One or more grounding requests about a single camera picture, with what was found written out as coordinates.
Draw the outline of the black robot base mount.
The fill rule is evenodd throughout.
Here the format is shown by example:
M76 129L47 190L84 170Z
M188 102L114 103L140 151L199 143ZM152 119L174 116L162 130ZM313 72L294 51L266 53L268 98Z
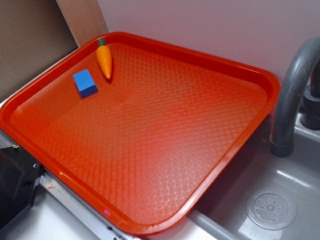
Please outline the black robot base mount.
M19 145L0 149L0 231L34 204L43 166Z

